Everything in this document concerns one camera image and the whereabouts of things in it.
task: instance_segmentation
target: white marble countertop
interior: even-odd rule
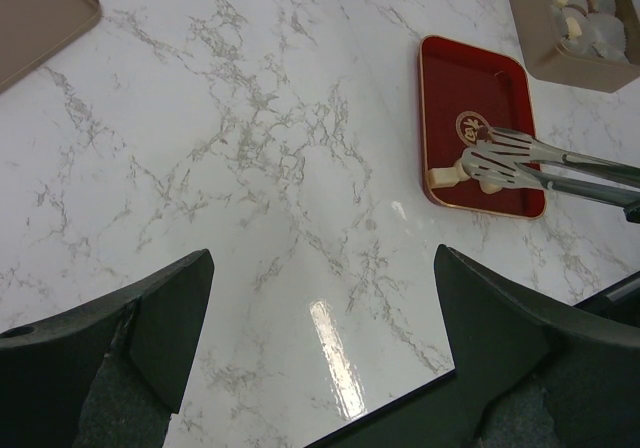
[[[420,186],[418,43],[522,61],[508,0],[101,0],[0,96],[0,331],[200,248],[216,273],[169,447],[302,447],[452,368],[445,243],[574,303],[640,267],[621,210],[528,222]],[[530,78],[543,141],[640,165],[640,82]]]

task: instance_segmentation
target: metal tongs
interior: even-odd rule
[[[462,167],[472,178],[503,188],[557,191],[618,206],[627,221],[640,223],[640,192],[542,173],[527,164],[562,166],[635,188],[640,188],[640,169],[561,150],[508,128],[485,127],[479,135],[476,145],[462,154]]]

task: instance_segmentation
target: black plastic object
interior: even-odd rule
[[[571,153],[562,155],[562,165],[603,180],[640,188],[640,170],[633,166],[621,165],[612,161],[595,159],[593,163],[575,162],[569,159]]]
[[[194,252],[0,334],[0,446],[162,446],[189,378],[213,270],[207,250]]]
[[[625,206],[624,216],[629,223],[640,223],[640,201]]]
[[[576,308],[640,328],[640,271],[578,303]]]
[[[480,435],[500,438],[492,438],[500,423],[489,415],[501,412],[504,427],[504,407],[506,419],[549,418],[552,432],[486,446],[547,446],[532,436],[567,447],[640,446],[639,329],[564,305],[444,246],[435,274],[455,370],[310,447],[475,446]]]

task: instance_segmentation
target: gray fabric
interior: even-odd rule
[[[555,431],[580,448],[640,447],[640,352],[575,340],[541,371]]]
[[[478,448],[562,448],[544,405],[545,390],[531,378],[489,409]]]
[[[171,412],[123,354],[133,311],[122,317],[82,407],[73,448],[160,448]]]

